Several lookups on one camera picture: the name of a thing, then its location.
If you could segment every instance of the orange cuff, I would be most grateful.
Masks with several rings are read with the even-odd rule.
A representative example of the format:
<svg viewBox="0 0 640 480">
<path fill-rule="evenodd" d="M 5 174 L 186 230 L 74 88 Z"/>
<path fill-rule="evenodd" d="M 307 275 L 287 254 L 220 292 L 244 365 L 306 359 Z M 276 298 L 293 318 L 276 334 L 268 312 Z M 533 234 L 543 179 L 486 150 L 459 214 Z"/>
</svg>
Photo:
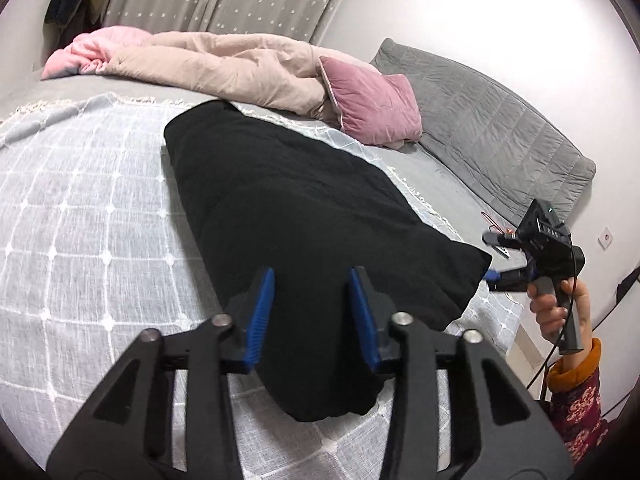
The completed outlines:
<svg viewBox="0 0 640 480">
<path fill-rule="evenodd" d="M 552 393 L 568 392 L 579 386 L 589 377 L 591 377 L 598 368 L 600 363 L 600 355 L 602 354 L 602 345 L 597 337 L 592 339 L 591 352 L 587 358 L 582 361 L 577 368 L 569 370 L 564 374 L 562 370 L 562 358 L 551 367 L 549 375 L 546 377 L 546 384 Z"/>
</svg>

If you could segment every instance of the gray cushion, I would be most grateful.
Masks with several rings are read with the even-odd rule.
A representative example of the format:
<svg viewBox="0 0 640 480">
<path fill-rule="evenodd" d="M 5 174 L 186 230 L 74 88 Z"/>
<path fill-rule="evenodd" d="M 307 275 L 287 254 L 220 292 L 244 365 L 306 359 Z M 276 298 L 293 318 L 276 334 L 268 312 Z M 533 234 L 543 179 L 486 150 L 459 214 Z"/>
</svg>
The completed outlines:
<svg viewBox="0 0 640 480">
<path fill-rule="evenodd" d="M 539 111 L 484 74 L 386 39 L 371 62 L 405 74 L 422 116 L 420 143 L 517 225 L 533 198 L 566 219 L 596 173 Z"/>
</svg>

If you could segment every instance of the gripper handle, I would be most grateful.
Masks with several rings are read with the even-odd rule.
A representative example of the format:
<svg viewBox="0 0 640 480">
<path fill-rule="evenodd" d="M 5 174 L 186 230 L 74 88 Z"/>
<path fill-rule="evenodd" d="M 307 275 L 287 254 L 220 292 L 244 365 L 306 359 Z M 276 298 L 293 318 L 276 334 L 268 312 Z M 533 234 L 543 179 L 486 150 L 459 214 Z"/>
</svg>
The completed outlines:
<svg viewBox="0 0 640 480">
<path fill-rule="evenodd" d="M 556 297 L 558 306 L 563 306 L 565 309 L 569 310 L 570 299 L 569 296 L 564 293 L 562 288 L 560 288 L 560 281 L 561 280 L 553 280 L 548 276 L 541 276 L 533 283 L 538 289 L 538 294 L 553 294 Z M 572 311 L 569 312 L 569 316 L 566 319 L 562 338 L 558 342 L 558 350 L 560 355 L 577 354 L 584 350 L 582 337 L 580 336 L 580 318 L 575 306 L 575 301 L 574 307 L 572 308 Z"/>
</svg>

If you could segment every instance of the black pillow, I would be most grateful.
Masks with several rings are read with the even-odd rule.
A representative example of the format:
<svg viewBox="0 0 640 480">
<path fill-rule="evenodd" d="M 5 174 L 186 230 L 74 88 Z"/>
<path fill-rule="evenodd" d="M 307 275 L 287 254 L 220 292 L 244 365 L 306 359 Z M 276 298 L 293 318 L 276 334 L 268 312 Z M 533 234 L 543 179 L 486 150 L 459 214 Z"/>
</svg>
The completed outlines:
<svg viewBox="0 0 640 480">
<path fill-rule="evenodd" d="M 399 310 L 443 330 L 491 261 L 421 222 L 383 171 L 227 102 L 177 116 L 164 136 L 220 303 L 247 290 L 258 267 L 276 272 L 257 371 L 296 420 L 364 414 L 382 387 L 360 355 L 350 267 L 365 266 Z"/>
</svg>

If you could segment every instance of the electrical socket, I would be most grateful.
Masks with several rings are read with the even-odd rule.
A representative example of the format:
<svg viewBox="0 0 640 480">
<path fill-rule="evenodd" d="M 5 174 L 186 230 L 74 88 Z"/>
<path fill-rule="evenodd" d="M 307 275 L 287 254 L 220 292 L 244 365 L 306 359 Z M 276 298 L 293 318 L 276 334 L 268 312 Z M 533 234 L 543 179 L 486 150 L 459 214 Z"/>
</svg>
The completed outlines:
<svg viewBox="0 0 640 480">
<path fill-rule="evenodd" d="M 611 234 L 611 231 L 609 230 L 608 227 L 605 227 L 604 231 L 598 237 L 598 243 L 601 245 L 601 247 L 604 250 L 607 250 L 607 248 L 611 245 L 612 241 L 613 241 L 613 234 Z"/>
</svg>

